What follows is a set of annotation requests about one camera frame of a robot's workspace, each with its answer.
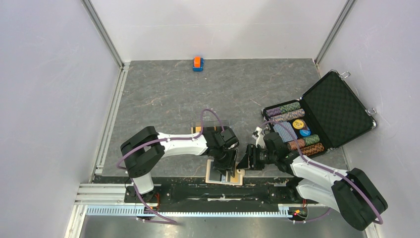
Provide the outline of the gold striped credit card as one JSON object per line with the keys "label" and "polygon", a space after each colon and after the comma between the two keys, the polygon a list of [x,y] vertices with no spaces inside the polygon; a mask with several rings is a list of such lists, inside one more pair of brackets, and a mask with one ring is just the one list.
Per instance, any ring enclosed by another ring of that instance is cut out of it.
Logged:
{"label": "gold striped credit card", "polygon": [[237,173],[236,173],[236,168],[235,166],[232,166],[231,168],[226,169],[225,171],[225,181],[227,183],[237,183],[238,179],[237,179]]}

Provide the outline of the beige leather card holder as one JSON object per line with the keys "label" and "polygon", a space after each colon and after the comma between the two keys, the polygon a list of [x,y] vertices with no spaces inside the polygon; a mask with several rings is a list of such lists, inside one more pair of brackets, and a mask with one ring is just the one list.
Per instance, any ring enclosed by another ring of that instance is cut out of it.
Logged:
{"label": "beige leather card holder", "polygon": [[213,166],[213,159],[208,159],[207,160],[207,169],[206,169],[206,176],[205,176],[205,183],[209,183],[209,184],[221,184],[221,185],[232,185],[232,186],[242,186],[243,185],[243,178],[245,176],[245,170],[236,170],[237,173],[237,179],[238,182],[231,184],[231,183],[227,183],[225,181],[225,175],[223,175],[222,177],[222,182],[214,182],[214,181],[209,181],[209,172],[211,170],[216,171],[215,169],[212,168]]}

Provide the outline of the black and yellow credit cards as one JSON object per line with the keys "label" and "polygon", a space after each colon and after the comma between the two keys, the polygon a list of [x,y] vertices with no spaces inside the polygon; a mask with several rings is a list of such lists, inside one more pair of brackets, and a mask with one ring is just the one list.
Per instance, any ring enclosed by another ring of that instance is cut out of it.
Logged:
{"label": "black and yellow credit cards", "polygon": [[191,133],[200,133],[205,129],[200,124],[194,124],[191,126]]}

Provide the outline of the clear acrylic card box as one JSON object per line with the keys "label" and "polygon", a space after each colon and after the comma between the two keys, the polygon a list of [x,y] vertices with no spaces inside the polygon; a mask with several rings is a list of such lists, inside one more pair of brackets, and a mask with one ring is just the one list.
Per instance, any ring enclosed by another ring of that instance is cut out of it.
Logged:
{"label": "clear acrylic card box", "polygon": [[231,127],[229,120],[222,120],[222,125],[220,125],[219,121],[204,121],[203,124],[201,124],[200,121],[194,121],[190,123],[190,127],[194,124],[200,124],[205,130],[204,131],[217,131],[222,132],[223,129],[227,130]]}

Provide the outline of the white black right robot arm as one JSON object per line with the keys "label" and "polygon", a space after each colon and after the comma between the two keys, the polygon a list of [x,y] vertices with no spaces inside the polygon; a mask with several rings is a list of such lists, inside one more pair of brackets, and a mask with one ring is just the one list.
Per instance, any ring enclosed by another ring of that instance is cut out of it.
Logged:
{"label": "white black right robot arm", "polygon": [[262,170],[268,164],[292,175],[286,188],[290,201],[306,199],[326,205],[359,231],[371,223],[383,223],[381,214],[388,203],[364,171],[336,169],[312,160],[302,149],[293,150],[275,132],[248,144],[238,168]]}

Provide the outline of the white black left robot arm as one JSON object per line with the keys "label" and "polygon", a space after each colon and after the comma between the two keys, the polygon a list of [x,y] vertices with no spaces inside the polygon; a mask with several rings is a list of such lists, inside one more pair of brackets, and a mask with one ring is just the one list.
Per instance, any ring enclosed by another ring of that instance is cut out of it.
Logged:
{"label": "white black left robot arm", "polygon": [[214,170],[234,176],[238,145],[237,136],[227,126],[204,127],[192,134],[166,134],[147,126],[120,146],[122,158],[117,167],[127,171],[137,196],[150,202],[156,195],[150,172],[160,159],[178,155],[209,156]]}

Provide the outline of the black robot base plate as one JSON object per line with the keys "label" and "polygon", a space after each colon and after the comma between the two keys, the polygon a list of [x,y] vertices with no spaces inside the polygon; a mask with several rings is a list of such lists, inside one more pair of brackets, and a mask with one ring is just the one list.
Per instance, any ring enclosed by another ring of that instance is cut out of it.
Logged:
{"label": "black robot base plate", "polygon": [[289,178],[244,178],[242,185],[206,183],[200,177],[156,177],[152,191],[138,196],[125,183],[125,203],[144,200],[159,212],[273,212],[279,204],[314,204],[292,191]]}

